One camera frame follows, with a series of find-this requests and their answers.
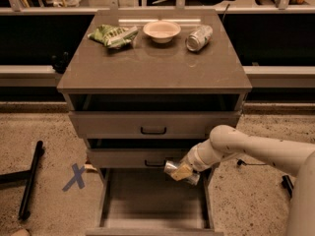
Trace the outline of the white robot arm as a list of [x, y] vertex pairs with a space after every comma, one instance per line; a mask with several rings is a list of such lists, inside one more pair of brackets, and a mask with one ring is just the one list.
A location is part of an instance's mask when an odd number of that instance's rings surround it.
[[245, 153], [296, 178], [285, 236], [315, 236], [315, 145], [244, 134], [230, 126], [212, 129], [170, 176], [180, 181]]

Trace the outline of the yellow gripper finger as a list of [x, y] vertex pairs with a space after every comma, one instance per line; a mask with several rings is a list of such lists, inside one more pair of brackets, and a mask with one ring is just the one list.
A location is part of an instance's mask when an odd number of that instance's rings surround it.
[[186, 163], [181, 163], [177, 169], [175, 169], [170, 176], [175, 181], [180, 181], [190, 177], [193, 174], [193, 169]]

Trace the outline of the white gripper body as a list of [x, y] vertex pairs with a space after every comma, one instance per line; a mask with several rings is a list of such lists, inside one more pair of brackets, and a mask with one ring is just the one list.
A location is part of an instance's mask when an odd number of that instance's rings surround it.
[[210, 143], [198, 143], [183, 157], [183, 162], [193, 170], [202, 172], [221, 161], [221, 154]]

